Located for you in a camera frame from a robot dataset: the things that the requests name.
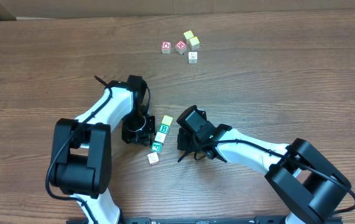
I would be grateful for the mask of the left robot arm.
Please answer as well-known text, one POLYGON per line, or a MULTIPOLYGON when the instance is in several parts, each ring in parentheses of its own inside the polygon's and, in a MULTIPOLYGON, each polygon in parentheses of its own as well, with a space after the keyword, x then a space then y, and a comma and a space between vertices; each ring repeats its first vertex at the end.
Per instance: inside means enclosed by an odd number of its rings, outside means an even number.
POLYGON ((124 223, 108 189, 111 133, 121 124, 125 143, 153 143, 155 117, 143 102, 150 98, 150 89, 143 77, 135 75, 125 82, 98 81, 104 85, 102 97, 85 113, 61 118, 55 125, 45 188, 52 198, 76 201, 86 215, 83 223, 124 223))

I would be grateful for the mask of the yellow wooden block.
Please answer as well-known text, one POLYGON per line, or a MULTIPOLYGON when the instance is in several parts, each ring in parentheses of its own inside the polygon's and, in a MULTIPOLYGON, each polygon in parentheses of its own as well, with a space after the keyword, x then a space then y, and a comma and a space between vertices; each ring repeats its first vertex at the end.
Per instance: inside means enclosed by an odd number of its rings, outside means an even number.
POLYGON ((194 37, 194 34, 191 30, 188 30, 183 33, 183 36, 184 36, 185 41, 188 41, 189 39, 194 37))
POLYGON ((188 41, 192 50, 196 50, 200 47, 200 41, 197 36, 190 38, 188 41))

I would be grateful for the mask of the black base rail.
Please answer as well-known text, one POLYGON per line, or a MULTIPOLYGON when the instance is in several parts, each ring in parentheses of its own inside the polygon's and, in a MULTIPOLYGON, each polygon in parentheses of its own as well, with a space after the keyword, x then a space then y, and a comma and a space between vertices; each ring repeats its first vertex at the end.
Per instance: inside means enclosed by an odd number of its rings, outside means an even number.
POLYGON ((219 218, 219 219, 155 219, 126 218, 127 224, 283 224, 285 216, 258 216, 254 218, 219 218))

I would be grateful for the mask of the red Y wooden block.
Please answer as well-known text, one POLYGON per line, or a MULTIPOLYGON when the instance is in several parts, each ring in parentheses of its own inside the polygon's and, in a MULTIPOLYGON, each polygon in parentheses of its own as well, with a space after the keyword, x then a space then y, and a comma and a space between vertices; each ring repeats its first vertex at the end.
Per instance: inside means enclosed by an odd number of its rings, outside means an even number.
POLYGON ((171 126, 173 121, 173 118, 171 116, 168 115, 164 115, 164 117, 162 118, 162 124, 166 125, 166 126, 171 126))

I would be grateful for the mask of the blue X wooden block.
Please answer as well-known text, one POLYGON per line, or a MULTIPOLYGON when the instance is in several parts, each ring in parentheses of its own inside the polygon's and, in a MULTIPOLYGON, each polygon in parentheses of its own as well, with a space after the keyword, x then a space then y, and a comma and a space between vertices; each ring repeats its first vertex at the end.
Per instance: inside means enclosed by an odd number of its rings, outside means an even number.
POLYGON ((198 52, 189 52, 188 53, 188 63, 197 64, 198 63, 198 52))

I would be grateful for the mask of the red apple picture block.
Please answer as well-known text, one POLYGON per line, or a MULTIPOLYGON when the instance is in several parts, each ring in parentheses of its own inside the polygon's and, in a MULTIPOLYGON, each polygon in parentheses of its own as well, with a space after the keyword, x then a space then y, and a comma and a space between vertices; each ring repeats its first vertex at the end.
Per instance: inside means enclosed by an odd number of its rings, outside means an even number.
POLYGON ((161 46, 161 52, 163 54, 171 54, 171 42, 163 41, 161 46))

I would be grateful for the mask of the red letter M block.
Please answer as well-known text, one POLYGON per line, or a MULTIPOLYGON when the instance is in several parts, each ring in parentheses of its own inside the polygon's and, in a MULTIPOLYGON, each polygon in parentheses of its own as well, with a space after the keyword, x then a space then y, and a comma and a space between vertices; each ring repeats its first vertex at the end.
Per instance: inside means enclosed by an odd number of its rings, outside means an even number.
POLYGON ((187 44, 183 40, 179 40, 175 44, 175 50, 180 54, 183 55, 187 51, 187 44))

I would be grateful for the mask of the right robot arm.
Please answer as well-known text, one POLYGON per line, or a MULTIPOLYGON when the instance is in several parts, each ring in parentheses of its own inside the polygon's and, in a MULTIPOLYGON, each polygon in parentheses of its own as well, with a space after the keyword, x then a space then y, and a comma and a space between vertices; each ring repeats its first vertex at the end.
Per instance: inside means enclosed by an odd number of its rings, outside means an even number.
POLYGON ((350 181, 312 144, 261 141, 226 124, 214 126, 195 105, 177 119, 178 150, 241 164, 264 175, 288 207, 284 223, 327 223, 343 213, 338 205, 352 194, 350 181))

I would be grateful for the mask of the green letter F block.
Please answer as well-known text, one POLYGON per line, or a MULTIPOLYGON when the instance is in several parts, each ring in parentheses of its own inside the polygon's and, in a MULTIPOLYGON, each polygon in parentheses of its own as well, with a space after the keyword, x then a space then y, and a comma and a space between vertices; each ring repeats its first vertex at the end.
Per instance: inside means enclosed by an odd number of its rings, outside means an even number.
POLYGON ((151 146, 151 151, 161 153, 162 147, 163 147, 163 144, 161 142, 154 141, 151 146))

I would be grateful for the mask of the yellow front wooden block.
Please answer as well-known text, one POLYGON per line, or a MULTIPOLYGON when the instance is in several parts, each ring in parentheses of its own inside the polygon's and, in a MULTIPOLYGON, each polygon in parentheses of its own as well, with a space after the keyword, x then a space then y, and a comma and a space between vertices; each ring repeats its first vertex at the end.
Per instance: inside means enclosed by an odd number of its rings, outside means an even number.
POLYGON ((188 41, 192 50, 196 50, 200 47, 200 41, 197 36, 190 38, 188 41))

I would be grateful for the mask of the yellow rear wooden block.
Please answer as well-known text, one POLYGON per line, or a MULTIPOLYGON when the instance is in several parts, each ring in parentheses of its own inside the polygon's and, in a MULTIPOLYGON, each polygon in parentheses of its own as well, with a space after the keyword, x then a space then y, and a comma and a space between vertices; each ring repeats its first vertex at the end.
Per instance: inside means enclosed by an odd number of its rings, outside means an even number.
POLYGON ((188 41, 189 39, 194 37, 194 34, 191 30, 188 30, 183 33, 183 36, 184 36, 185 41, 188 41))

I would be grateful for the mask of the plain E pretzel block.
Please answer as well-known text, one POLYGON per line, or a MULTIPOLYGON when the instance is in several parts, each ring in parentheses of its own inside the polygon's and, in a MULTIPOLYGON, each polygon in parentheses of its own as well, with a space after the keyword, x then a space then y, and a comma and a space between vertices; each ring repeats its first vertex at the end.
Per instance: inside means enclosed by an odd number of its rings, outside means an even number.
POLYGON ((155 165, 160 162, 157 152, 152 152, 152 153, 148 154, 147 157, 148 157, 150 165, 155 165))

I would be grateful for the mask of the green letter B block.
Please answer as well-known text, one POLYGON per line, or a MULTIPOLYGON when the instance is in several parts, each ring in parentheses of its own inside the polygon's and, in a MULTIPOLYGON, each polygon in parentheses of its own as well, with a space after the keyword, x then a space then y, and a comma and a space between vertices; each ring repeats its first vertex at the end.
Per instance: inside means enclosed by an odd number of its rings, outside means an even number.
POLYGON ((159 128, 159 132, 163 133, 163 134, 168 134, 170 129, 170 126, 166 125, 166 124, 161 124, 160 128, 159 128))

